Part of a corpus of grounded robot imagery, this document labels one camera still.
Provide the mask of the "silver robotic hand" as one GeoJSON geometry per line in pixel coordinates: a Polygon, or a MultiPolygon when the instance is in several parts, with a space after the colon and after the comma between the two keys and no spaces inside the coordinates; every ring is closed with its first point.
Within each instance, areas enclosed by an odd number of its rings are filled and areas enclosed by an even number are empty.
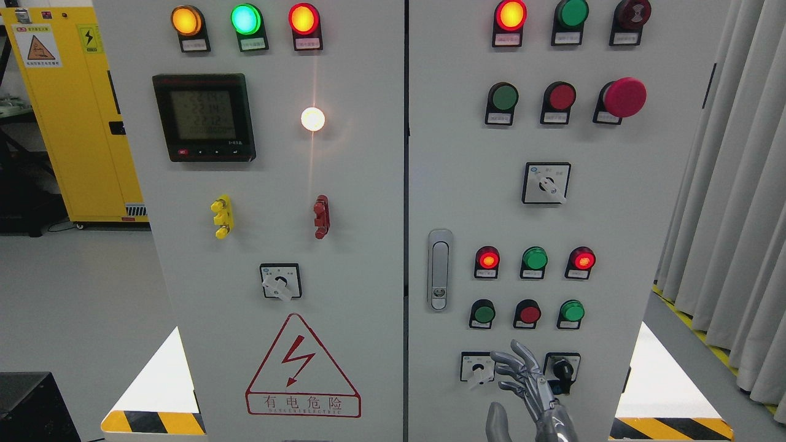
{"type": "Polygon", "coordinates": [[[510,343],[516,355],[491,351],[495,372],[513,378],[500,381],[499,388],[522,399],[535,425],[536,441],[578,441],[567,408],[552,393],[533,352],[516,339],[510,343]]]}

